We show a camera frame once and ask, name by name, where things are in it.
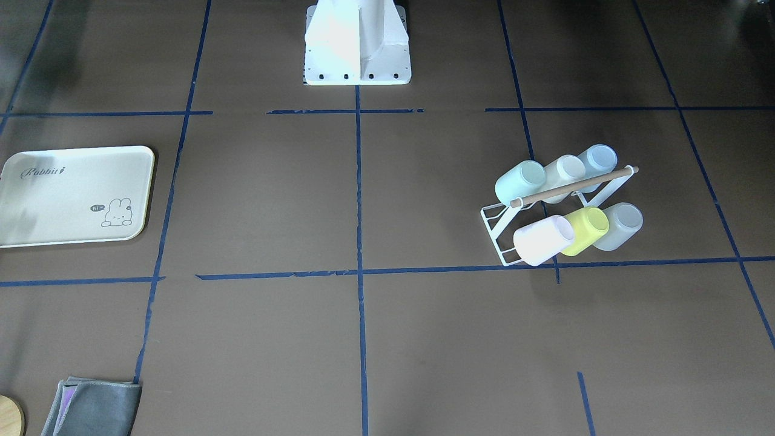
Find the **wooden rod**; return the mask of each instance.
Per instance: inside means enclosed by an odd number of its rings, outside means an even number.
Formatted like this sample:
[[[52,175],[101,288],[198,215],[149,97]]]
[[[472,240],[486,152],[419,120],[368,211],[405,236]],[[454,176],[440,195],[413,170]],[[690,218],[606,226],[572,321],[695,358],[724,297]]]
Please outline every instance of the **wooden rod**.
[[[561,196],[562,194],[578,191],[579,189],[586,188],[587,186],[596,185],[598,183],[610,182],[615,178],[624,177],[626,175],[633,175],[636,172],[638,172],[638,167],[627,165],[621,170],[609,172],[608,174],[599,175],[598,177],[588,178],[587,180],[580,180],[578,182],[573,182],[565,186],[558,186],[554,189],[550,189],[549,191],[537,192],[536,194],[533,194],[531,196],[526,196],[524,199],[519,199],[519,198],[513,199],[511,201],[511,207],[527,206],[530,203],[538,202],[545,199],[550,199],[554,196]]]

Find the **light blue cup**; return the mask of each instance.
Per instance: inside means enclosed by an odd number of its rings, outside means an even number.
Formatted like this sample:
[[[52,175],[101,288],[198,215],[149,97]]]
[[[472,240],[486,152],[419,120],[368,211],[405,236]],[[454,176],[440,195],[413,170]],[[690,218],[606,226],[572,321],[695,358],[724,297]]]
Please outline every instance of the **light blue cup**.
[[[495,195],[501,203],[509,206],[517,197],[535,194],[545,182],[543,165],[536,161],[523,161],[495,182]]]
[[[584,163],[584,168],[587,170],[587,174],[584,178],[593,178],[599,175],[608,174],[614,171],[618,157],[613,148],[605,144],[595,144],[592,147],[586,149],[582,154],[579,154],[579,159]],[[594,192],[600,187],[600,183],[586,188],[579,189],[579,192],[588,194]]]

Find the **cup rack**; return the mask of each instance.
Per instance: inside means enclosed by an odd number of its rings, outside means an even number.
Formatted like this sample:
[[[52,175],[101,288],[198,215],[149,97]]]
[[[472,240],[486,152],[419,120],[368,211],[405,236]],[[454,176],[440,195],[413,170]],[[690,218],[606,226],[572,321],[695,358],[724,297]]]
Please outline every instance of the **cup rack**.
[[[554,196],[561,196],[562,194],[570,193],[572,196],[578,197],[583,207],[596,206],[599,207],[605,200],[608,199],[617,189],[621,188],[636,172],[638,167],[627,165],[624,168],[610,172],[608,174],[599,175],[597,177],[588,178],[586,180],[580,180],[578,182],[570,183],[565,186],[560,186],[554,189],[549,189],[543,192],[537,192],[525,198],[518,197],[513,199],[508,206],[503,203],[494,204],[492,206],[485,206],[481,208],[480,214],[484,225],[487,228],[487,233],[490,235],[495,251],[498,253],[498,258],[501,259],[503,266],[514,265],[522,261],[517,259],[515,261],[506,261],[505,255],[507,253],[517,251],[516,247],[503,248],[498,243],[498,238],[506,231],[506,227],[514,220],[520,211],[530,209],[537,202],[544,199],[550,199]],[[594,196],[592,199],[587,200],[579,189],[586,188],[587,186],[597,185],[599,183],[605,183],[605,186]],[[493,209],[501,209],[493,216],[487,216],[487,211]]]

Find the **blue tape line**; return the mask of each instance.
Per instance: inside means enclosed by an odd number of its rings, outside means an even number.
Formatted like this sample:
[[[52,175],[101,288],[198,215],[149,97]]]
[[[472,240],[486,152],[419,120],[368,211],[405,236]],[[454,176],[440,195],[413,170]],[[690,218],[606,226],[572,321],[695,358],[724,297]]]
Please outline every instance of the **blue tape line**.
[[[40,27],[38,28],[38,33],[35,35],[33,46],[29,49],[29,53],[27,54],[27,59],[24,61],[24,66],[22,67],[22,71],[19,73],[19,80],[16,81],[16,86],[14,87],[13,93],[11,94],[11,99],[8,101],[8,107],[5,108],[5,114],[3,114],[2,121],[0,122],[0,135],[2,135],[3,130],[5,130],[5,124],[8,122],[9,115],[13,110],[13,105],[16,103],[16,99],[19,97],[19,92],[22,89],[22,83],[24,82],[24,77],[27,76],[27,71],[29,70],[29,66],[33,62],[33,56],[35,56],[35,51],[38,49],[38,44],[40,43],[40,39],[43,37],[43,31],[46,29],[46,24],[48,23],[49,16],[51,15],[52,6],[53,6],[53,0],[49,0],[48,5],[46,6],[46,12],[43,14],[43,20],[40,21]]]
[[[424,109],[361,109],[360,113],[423,113]]]
[[[651,265],[696,265],[737,262],[737,258],[696,258],[696,259],[660,259],[652,261],[606,261],[606,262],[566,262],[561,268],[599,268],[614,266],[651,266]]]
[[[594,421],[592,421],[592,409],[589,407],[589,398],[587,397],[587,384],[584,383],[584,374],[581,371],[576,375],[579,379],[579,389],[581,389],[581,400],[584,401],[584,413],[587,415],[587,426],[589,427],[589,436],[595,436]]]
[[[199,74],[199,63],[202,60],[202,51],[205,48],[205,36],[207,35],[207,25],[210,19],[210,7],[212,6],[212,0],[207,1],[207,7],[205,8],[205,19],[201,25],[201,35],[199,36],[199,48],[196,54],[196,61],[194,62],[194,72],[191,75],[191,87],[188,89],[188,102],[186,103],[186,112],[191,111],[191,105],[194,101],[194,91],[196,90],[196,79]],[[161,237],[159,238],[159,253],[156,258],[156,264],[153,267],[154,280],[150,284],[150,291],[148,292],[148,306],[146,308],[146,322],[145,330],[143,332],[143,346],[140,349],[140,353],[137,355],[137,363],[135,365],[135,377],[134,383],[140,382],[140,373],[143,370],[143,359],[145,358],[145,350],[148,345],[148,332],[150,330],[150,321],[153,315],[153,301],[156,299],[156,290],[159,284],[159,276],[161,273],[161,260],[164,257],[164,246],[167,242],[167,230],[170,226],[170,215],[172,214],[172,202],[175,197],[175,182],[177,181],[177,170],[181,165],[181,154],[183,153],[183,146],[186,141],[186,131],[188,130],[189,113],[183,116],[183,126],[181,128],[181,139],[177,144],[177,154],[175,155],[175,166],[172,171],[172,180],[170,181],[170,193],[167,197],[167,208],[164,211],[164,224],[161,228]]]
[[[741,258],[746,262],[775,261],[775,256],[753,256]],[[656,259],[645,261],[601,261],[601,262],[558,262],[558,268],[610,268],[620,266],[650,266],[650,265],[696,265],[734,263],[737,258],[688,258],[688,259]],[[517,264],[503,265],[471,265],[471,266],[435,266],[418,268],[364,268],[364,275],[379,274],[408,274],[408,273],[434,273],[434,272],[476,272],[476,271],[507,271],[519,269],[552,269],[553,264],[541,264],[530,266]],[[304,271],[304,272],[249,272],[242,274],[197,274],[201,280],[245,280],[245,279],[277,279],[288,277],[323,277],[329,275],[357,275],[356,269],[337,269],[328,271]]]
[[[737,248],[737,243],[735,242],[735,238],[732,236],[732,232],[729,229],[729,225],[727,224],[727,220],[724,216],[724,211],[722,210],[721,204],[718,201],[718,197],[716,196],[716,191],[713,189],[713,184],[711,184],[711,179],[708,177],[708,173],[705,171],[705,165],[702,163],[702,159],[700,158],[700,152],[697,149],[697,145],[694,143],[694,138],[692,137],[691,131],[689,130],[689,124],[686,121],[686,117],[684,117],[684,111],[682,110],[681,106],[678,104],[678,97],[676,97],[675,89],[673,89],[673,85],[670,83],[670,79],[667,77],[667,70],[665,70],[664,64],[662,63],[662,59],[660,58],[660,54],[656,51],[656,45],[654,44],[654,40],[651,37],[649,28],[646,25],[646,20],[643,18],[643,14],[640,11],[640,7],[638,7],[637,0],[632,0],[632,6],[635,9],[635,13],[638,15],[638,19],[640,20],[641,26],[643,27],[643,32],[646,33],[646,39],[649,41],[649,45],[651,46],[651,51],[654,53],[656,62],[659,65],[660,71],[662,72],[662,76],[665,79],[665,83],[667,84],[667,90],[670,92],[670,96],[673,98],[673,103],[678,109],[678,116],[680,117],[681,124],[684,126],[684,131],[686,132],[686,136],[689,140],[689,144],[691,145],[691,150],[694,153],[694,158],[697,160],[697,166],[700,167],[700,171],[702,172],[702,178],[705,180],[705,185],[708,187],[708,191],[711,194],[711,198],[713,198],[713,204],[716,206],[716,212],[718,213],[718,217],[719,219],[721,219],[722,225],[724,226],[724,231],[726,232],[727,238],[729,239],[729,243],[730,245],[732,245],[732,251],[735,252],[735,259],[737,260],[738,265],[740,267],[740,272],[742,273],[743,278],[746,279],[746,284],[748,285],[748,290],[751,293],[753,302],[756,305],[756,310],[759,312],[759,317],[762,320],[762,324],[764,324],[764,329],[767,332],[767,336],[770,338],[770,343],[772,344],[772,347],[775,348],[775,337],[773,336],[772,327],[770,326],[770,322],[768,321],[767,316],[764,313],[764,309],[762,308],[759,302],[759,297],[756,294],[756,290],[753,288],[753,284],[751,283],[748,277],[746,265],[742,259],[742,256],[740,255],[740,251]]]
[[[276,109],[267,115],[308,115],[320,113],[355,113],[355,109]]]
[[[512,50],[512,41],[508,37],[508,29],[506,28],[506,17],[503,13],[503,3],[498,0],[498,12],[501,14],[501,28],[503,29],[503,38],[506,42],[506,50],[508,51],[508,62],[511,65],[511,76],[514,79],[514,89],[517,91],[517,103],[519,104],[519,114],[522,117],[522,128],[525,131],[525,139],[528,143],[528,152],[530,153],[530,159],[535,160],[536,155],[533,153],[532,140],[530,139],[530,127],[528,127],[528,117],[525,114],[525,103],[522,101],[522,89],[519,86],[519,78],[517,76],[517,64],[514,60],[514,52]]]
[[[212,115],[212,110],[172,110],[148,112],[49,112],[49,113],[12,113],[10,118],[54,118],[54,117],[89,117],[89,116],[183,116]]]
[[[681,110],[775,110],[775,106],[681,106]]]
[[[676,106],[581,106],[533,107],[526,112],[608,112],[608,111],[669,111]],[[681,110],[775,110],[775,106],[680,106]],[[485,112],[520,112],[519,108],[484,108]]]
[[[764,323],[764,330],[767,332],[767,337],[770,338],[770,344],[775,348],[775,335],[773,335],[773,329],[770,327],[770,322],[767,320],[767,315],[764,313],[764,308],[762,307],[762,303],[759,301],[759,296],[756,294],[756,290],[753,288],[753,283],[751,283],[751,278],[748,276],[748,270],[746,269],[745,264],[741,261],[739,262],[740,265],[740,271],[742,271],[742,277],[746,280],[746,285],[748,286],[748,292],[751,293],[751,298],[753,298],[753,304],[756,306],[756,311],[759,312],[759,317],[762,319],[762,322]]]
[[[414,113],[425,112],[424,109],[275,109],[267,112],[267,115],[318,115],[326,113],[354,114],[360,113]]]
[[[769,262],[775,261],[775,256],[742,256],[741,260],[745,262]]]
[[[676,110],[673,106],[587,106],[587,107],[532,107],[525,112],[611,112],[611,111],[660,111]],[[485,112],[519,112],[519,108],[485,108]]]
[[[200,280],[285,279],[288,277],[325,277],[328,275],[357,275],[355,269],[331,271],[256,272],[244,274],[197,274]]]
[[[506,271],[511,269],[551,269],[554,268],[552,264],[541,264],[538,266],[530,266],[526,264],[518,264],[511,266],[503,265],[481,265],[481,266],[432,266],[422,268],[369,268],[364,269],[365,275],[375,274],[408,274],[408,273],[429,273],[429,272],[471,272],[471,271]]]
[[[149,283],[153,277],[106,277],[103,279],[19,280],[0,282],[0,288],[20,286],[104,285],[108,283]]]
[[[367,385],[366,371],[366,307],[363,304],[363,204],[361,202],[361,188],[363,187],[362,166],[360,160],[360,86],[355,87],[355,179],[357,183],[356,200],[358,205],[358,312],[360,314],[360,412],[361,430],[363,436],[369,436],[369,389]]]

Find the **white tray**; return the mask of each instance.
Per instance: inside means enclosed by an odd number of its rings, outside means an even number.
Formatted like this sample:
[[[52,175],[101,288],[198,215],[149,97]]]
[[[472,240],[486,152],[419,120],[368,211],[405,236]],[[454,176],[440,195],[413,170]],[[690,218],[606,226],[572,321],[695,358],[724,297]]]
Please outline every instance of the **white tray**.
[[[132,239],[154,160],[144,146],[14,154],[0,173],[0,248]]]

